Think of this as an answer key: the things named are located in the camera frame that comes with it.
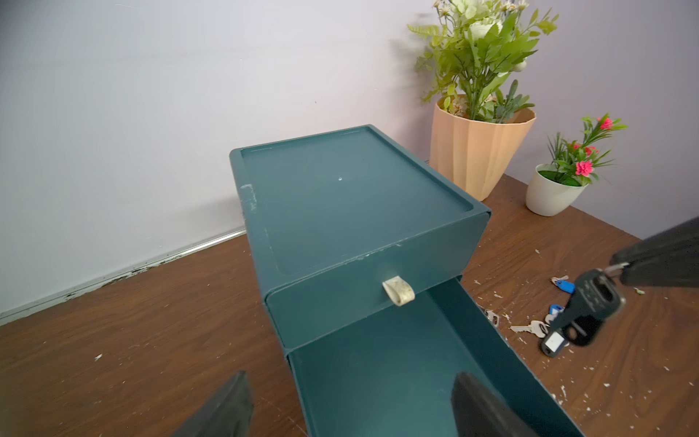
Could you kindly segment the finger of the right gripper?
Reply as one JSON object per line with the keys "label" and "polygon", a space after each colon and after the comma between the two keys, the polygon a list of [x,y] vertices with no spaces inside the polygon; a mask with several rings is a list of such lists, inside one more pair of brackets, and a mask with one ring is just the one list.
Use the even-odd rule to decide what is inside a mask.
{"label": "finger of the right gripper", "polygon": [[609,272],[630,287],[698,287],[698,218],[617,251]]}

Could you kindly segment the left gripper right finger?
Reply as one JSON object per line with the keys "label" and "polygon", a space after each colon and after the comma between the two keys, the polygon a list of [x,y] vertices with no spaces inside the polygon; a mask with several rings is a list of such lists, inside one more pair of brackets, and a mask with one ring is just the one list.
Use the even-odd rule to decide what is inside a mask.
{"label": "left gripper right finger", "polygon": [[505,402],[471,373],[458,373],[451,406],[459,436],[537,436]]}

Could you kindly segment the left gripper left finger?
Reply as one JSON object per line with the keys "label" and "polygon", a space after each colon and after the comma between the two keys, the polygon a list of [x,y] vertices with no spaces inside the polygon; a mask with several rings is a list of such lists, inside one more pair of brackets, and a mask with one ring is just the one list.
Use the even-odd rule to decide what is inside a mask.
{"label": "left gripper left finger", "polygon": [[249,436],[254,402],[248,375],[239,371],[189,417],[173,436]]}

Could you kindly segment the teal three-drawer cabinet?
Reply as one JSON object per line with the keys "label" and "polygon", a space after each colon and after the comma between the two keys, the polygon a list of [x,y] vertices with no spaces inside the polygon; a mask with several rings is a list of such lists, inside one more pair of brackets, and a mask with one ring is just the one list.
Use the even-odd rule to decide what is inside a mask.
{"label": "teal three-drawer cabinet", "polygon": [[264,305],[307,276],[490,211],[371,125],[229,160]]}

